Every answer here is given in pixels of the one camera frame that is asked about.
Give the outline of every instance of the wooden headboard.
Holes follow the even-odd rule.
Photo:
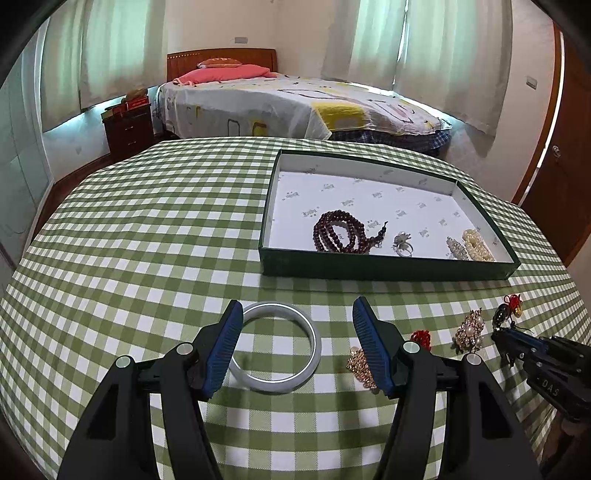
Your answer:
[[[167,56],[168,82],[195,70],[197,64],[207,59],[225,57],[253,63],[277,71],[277,52],[273,48],[205,48],[203,50],[179,51]]]

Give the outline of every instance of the silver ring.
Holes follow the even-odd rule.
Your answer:
[[[412,257],[413,251],[414,251],[413,246],[411,244],[409,244],[408,242],[404,242],[402,244],[396,245],[396,253],[400,257],[404,257],[404,258]]]
[[[295,320],[306,332],[310,339],[312,348],[312,355],[306,366],[298,374],[292,375],[281,380],[263,380],[262,378],[253,377],[247,374],[234,360],[230,360],[230,372],[234,378],[244,386],[252,390],[273,393],[288,393],[295,390],[302,383],[308,380],[318,364],[320,363],[320,355],[322,352],[322,342],[316,325],[301,311],[292,305],[284,303],[277,303],[274,301],[260,301],[254,303],[244,309],[244,323],[247,321],[265,314],[271,314],[278,317],[284,317]]]

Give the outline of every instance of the light switch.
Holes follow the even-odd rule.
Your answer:
[[[538,81],[533,77],[526,77],[526,84],[528,87],[532,87],[534,90],[538,88]]]

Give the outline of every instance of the table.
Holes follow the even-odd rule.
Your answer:
[[[268,278],[258,238],[267,184],[280,148],[392,161],[455,177],[497,222],[522,265],[508,281],[382,283]],[[480,351],[540,454],[553,409],[518,367],[500,366],[489,336],[506,294],[521,293],[520,325],[536,335],[588,342],[591,323],[558,256],[517,206],[481,190],[442,160],[384,145],[272,138],[162,142],[84,180],[24,255],[0,304],[0,407],[50,478],[77,419],[113,360],[156,358],[199,327],[217,322],[230,299],[295,304],[317,322],[322,360],[296,392],[244,390],[228,374],[202,404],[209,439],[226,479],[371,478],[395,403],[373,395],[346,368],[359,345],[351,305],[365,295],[382,320],[407,337],[431,331],[433,353],[454,356],[464,315],[483,308]],[[306,361],[305,334],[286,320],[245,327],[236,359],[277,378]],[[152,432],[160,475],[173,478],[159,396]],[[437,397],[427,478],[436,476],[445,401]]]

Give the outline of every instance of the green box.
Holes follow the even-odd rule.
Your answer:
[[[313,225],[322,213],[339,209],[366,224],[368,237],[388,221],[382,248],[363,255],[317,252]],[[389,247],[399,228],[412,235],[412,258]],[[446,236],[463,243],[464,228],[479,230],[496,261],[451,260]],[[275,159],[259,254],[263,275],[337,280],[506,280],[521,264],[461,182],[367,158],[293,150]]]

